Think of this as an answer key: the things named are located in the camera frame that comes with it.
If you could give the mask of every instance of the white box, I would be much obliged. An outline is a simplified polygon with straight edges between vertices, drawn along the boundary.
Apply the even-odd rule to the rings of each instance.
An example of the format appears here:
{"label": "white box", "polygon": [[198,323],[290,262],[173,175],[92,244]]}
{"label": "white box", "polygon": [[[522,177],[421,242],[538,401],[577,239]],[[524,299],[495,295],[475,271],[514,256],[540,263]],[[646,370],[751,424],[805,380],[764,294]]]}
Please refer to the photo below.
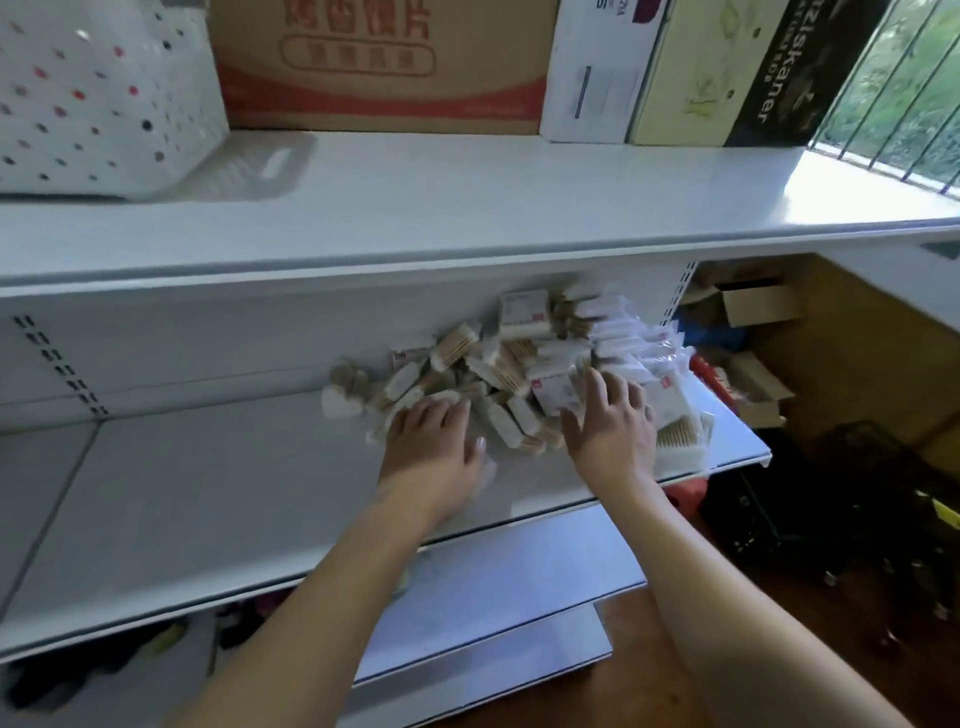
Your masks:
{"label": "white box", "polygon": [[540,136],[623,144],[667,0],[563,0]]}

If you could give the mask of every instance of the beige box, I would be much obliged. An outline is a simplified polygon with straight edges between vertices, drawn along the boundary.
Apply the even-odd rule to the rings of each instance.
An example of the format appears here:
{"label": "beige box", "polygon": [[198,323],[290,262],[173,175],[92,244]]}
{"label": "beige box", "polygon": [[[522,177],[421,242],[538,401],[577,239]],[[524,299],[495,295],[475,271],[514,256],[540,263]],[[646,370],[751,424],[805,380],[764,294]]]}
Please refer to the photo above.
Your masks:
{"label": "beige box", "polygon": [[230,124],[537,133],[558,0],[213,0]]}
{"label": "beige box", "polygon": [[800,297],[788,285],[757,285],[722,290],[715,285],[691,283],[680,305],[692,321],[703,327],[722,324],[751,327],[799,319],[803,315]]}
{"label": "beige box", "polygon": [[760,285],[723,291],[723,306],[732,327],[790,321],[801,316],[800,299],[788,285]]}
{"label": "beige box", "polygon": [[753,352],[736,353],[726,362],[730,384],[745,395],[737,398],[736,414],[752,429],[782,427],[786,420],[780,403],[794,396]]}
{"label": "beige box", "polygon": [[787,2],[674,0],[630,141],[722,147]]}

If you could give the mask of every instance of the red object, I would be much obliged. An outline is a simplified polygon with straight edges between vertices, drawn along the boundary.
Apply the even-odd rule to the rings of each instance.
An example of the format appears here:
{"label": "red object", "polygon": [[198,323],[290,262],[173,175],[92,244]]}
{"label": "red object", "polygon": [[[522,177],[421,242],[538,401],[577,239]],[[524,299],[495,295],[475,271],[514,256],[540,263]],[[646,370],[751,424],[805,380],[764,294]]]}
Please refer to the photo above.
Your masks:
{"label": "red object", "polygon": [[664,486],[663,492],[680,511],[684,518],[690,518],[707,496],[707,479],[694,477],[680,483]]}
{"label": "red object", "polygon": [[727,391],[727,387],[720,381],[716,370],[707,364],[707,360],[700,354],[695,353],[690,357],[690,371],[713,391],[717,399],[736,412],[736,402],[733,401],[733,397],[731,397],[730,392]]}

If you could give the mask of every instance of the white plastic basket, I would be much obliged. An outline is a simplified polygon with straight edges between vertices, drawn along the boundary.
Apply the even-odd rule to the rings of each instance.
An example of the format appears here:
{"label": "white plastic basket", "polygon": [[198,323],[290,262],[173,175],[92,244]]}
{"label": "white plastic basket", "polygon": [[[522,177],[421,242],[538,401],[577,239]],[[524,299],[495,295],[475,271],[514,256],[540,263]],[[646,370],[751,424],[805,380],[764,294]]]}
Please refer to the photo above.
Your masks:
{"label": "white plastic basket", "polygon": [[142,197],[227,132],[203,10],[0,0],[0,192]]}

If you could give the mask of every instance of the paper box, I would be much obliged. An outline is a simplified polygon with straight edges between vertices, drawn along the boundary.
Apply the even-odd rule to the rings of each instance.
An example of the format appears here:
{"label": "paper box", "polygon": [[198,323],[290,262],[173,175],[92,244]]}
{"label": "paper box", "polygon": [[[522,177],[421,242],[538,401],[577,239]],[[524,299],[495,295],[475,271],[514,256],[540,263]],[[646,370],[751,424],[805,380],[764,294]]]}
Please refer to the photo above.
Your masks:
{"label": "paper box", "polygon": [[540,136],[622,144],[667,0],[563,0]]}
{"label": "paper box", "polygon": [[789,255],[741,257],[700,263],[693,279],[704,286],[781,278],[793,258]]}
{"label": "paper box", "polygon": [[727,321],[732,327],[773,324],[801,317],[800,299],[788,285],[761,285],[722,291]]}
{"label": "paper box", "polygon": [[787,2],[674,0],[631,141],[723,146]]}
{"label": "paper box", "polygon": [[742,398],[734,398],[736,414],[752,429],[781,427],[786,420],[780,403],[794,396],[752,352],[736,353],[726,362],[730,384]]}
{"label": "paper box", "polygon": [[803,146],[890,0],[676,0],[635,144]]}
{"label": "paper box", "polygon": [[230,124],[537,133],[558,0],[212,0]]}
{"label": "paper box", "polygon": [[704,328],[751,327],[799,319],[803,309],[788,285],[758,285],[721,289],[691,282],[680,300],[684,318]]}

